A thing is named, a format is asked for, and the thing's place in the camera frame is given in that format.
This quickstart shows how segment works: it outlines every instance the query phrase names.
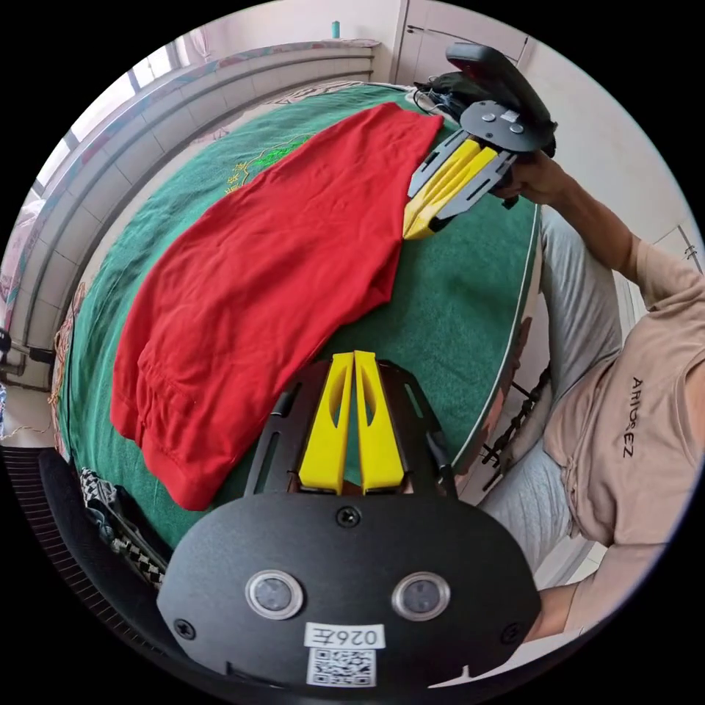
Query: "hand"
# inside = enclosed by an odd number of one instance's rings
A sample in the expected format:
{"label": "hand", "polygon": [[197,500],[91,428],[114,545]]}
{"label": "hand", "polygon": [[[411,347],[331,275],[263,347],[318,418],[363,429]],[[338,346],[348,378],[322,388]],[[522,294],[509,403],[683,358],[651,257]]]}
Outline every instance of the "hand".
{"label": "hand", "polygon": [[511,167],[509,186],[493,191],[498,198],[524,196],[540,206],[550,206],[565,189],[569,177],[561,167],[543,152],[519,157]]}

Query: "person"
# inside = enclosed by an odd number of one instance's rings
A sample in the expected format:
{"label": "person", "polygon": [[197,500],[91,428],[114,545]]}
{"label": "person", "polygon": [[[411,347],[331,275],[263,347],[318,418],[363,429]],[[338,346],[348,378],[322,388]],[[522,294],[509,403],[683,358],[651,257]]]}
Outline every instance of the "person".
{"label": "person", "polygon": [[[545,154],[516,162],[512,177],[495,195],[540,206],[553,397],[543,436],[480,507],[533,571],[566,535],[607,547],[591,576],[540,592],[529,641],[610,614],[688,504],[705,451],[705,278],[637,238]],[[648,311],[623,344],[613,271]]]}

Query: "sticker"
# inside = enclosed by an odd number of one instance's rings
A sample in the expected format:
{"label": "sticker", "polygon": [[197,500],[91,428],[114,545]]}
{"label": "sticker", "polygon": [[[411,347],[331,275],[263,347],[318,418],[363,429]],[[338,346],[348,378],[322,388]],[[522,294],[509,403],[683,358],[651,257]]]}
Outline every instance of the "sticker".
{"label": "sticker", "polygon": [[513,110],[507,110],[500,115],[500,118],[506,120],[508,123],[515,123],[518,117],[519,113],[514,112]]}
{"label": "sticker", "polygon": [[374,688],[377,685],[377,652],[373,648],[309,649],[306,685]]}
{"label": "sticker", "polygon": [[303,645],[309,648],[384,648],[384,625],[319,624],[306,622]]}

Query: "red cloth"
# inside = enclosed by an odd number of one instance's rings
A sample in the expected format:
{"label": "red cloth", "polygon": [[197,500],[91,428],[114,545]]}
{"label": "red cloth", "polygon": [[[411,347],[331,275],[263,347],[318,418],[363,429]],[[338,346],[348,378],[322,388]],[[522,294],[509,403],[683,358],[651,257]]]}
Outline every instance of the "red cloth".
{"label": "red cloth", "polygon": [[149,272],[110,419],[178,505],[205,510],[292,375],[390,300],[409,181],[441,124],[393,103],[346,118],[215,203]]}

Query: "window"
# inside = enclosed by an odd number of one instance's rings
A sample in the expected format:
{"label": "window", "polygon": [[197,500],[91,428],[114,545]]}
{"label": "window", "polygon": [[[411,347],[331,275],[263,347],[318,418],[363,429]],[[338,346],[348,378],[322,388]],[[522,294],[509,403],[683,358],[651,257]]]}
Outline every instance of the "window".
{"label": "window", "polygon": [[190,66],[191,59],[189,58],[189,52],[186,49],[186,40],[183,37],[179,37],[174,44],[176,45],[176,57],[178,58],[181,66]]}
{"label": "window", "polygon": [[134,88],[130,77],[124,73],[112,86],[105,89],[83,111],[81,117],[71,126],[71,131],[79,142],[88,137],[90,131],[105,120],[111,112],[117,110],[124,102],[134,97]]}
{"label": "window", "polygon": [[[127,73],[124,73],[115,83],[108,86],[83,111],[81,117],[71,126],[66,137],[51,152],[37,176],[37,188],[44,188],[64,159],[78,147],[79,143],[85,140],[92,130],[121,105],[134,98],[139,90],[170,71],[187,65],[188,57],[185,48],[180,48],[178,41],[172,42],[153,51]],[[77,70],[74,71],[74,77],[79,81],[83,78]]]}
{"label": "window", "polygon": [[49,158],[44,162],[44,166],[40,169],[37,174],[37,181],[42,186],[46,186],[51,175],[59,168],[61,162],[66,159],[71,150],[68,148],[65,140],[61,140],[59,144],[54,147],[54,150],[49,155]]}
{"label": "window", "polygon": [[152,52],[152,54],[146,59],[142,59],[142,61],[133,68],[140,88],[144,88],[152,81],[161,78],[165,73],[169,73],[171,70],[172,66],[165,46]]}

